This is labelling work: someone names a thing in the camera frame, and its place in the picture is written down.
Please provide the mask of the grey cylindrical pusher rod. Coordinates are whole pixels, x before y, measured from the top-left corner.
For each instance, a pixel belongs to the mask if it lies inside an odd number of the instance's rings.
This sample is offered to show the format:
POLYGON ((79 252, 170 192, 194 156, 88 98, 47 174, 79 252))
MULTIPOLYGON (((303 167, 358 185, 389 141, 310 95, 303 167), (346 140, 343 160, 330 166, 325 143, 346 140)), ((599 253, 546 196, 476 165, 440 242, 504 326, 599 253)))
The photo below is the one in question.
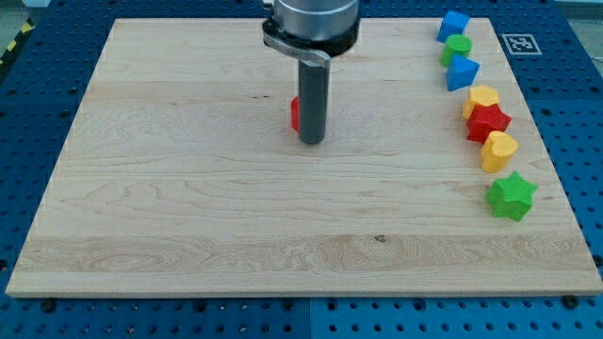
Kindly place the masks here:
POLYGON ((299 137, 308 145, 319 144, 325 137, 329 70, 298 62, 299 137))

